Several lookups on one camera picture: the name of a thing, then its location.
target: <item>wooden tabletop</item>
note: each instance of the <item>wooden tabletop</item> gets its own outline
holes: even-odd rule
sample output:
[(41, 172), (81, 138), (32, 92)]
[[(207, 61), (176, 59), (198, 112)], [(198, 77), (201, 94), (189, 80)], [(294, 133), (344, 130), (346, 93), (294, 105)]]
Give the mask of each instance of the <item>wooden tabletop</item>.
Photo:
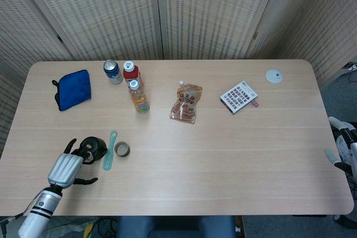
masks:
[[(68, 142), (104, 139), (117, 130), (131, 148), (82, 166), (99, 180), (63, 190), (55, 215), (347, 214), (353, 200), (342, 171), (324, 149), (337, 150), (311, 68), (303, 60), (135, 61), (150, 102), (138, 114), (123, 82), (112, 85), (102, 61), (39, 62), (28, 74), (0, 160), (0, 214), (15, 215), (48, 186)], [(59, 112), (51, 80), (81, 69), (92, 99)], [(283, 75), (266, 79), (269, 69)], [(203, 87), (195, 124), (169, 119), (179, 81)], [(219, 96), (242, 80), (259, 107), (232, 115)]]

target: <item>blue cloth case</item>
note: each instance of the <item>blue cloth case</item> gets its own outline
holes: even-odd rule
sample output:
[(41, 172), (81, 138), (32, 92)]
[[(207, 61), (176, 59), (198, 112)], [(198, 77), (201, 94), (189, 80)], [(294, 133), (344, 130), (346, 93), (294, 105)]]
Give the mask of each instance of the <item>blue cloth case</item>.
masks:
[(52, 80), (57, 87), (55, 100), (60, 111), (91, 99), (90, 80), (87, 70), (65, 75), (59, 82)]

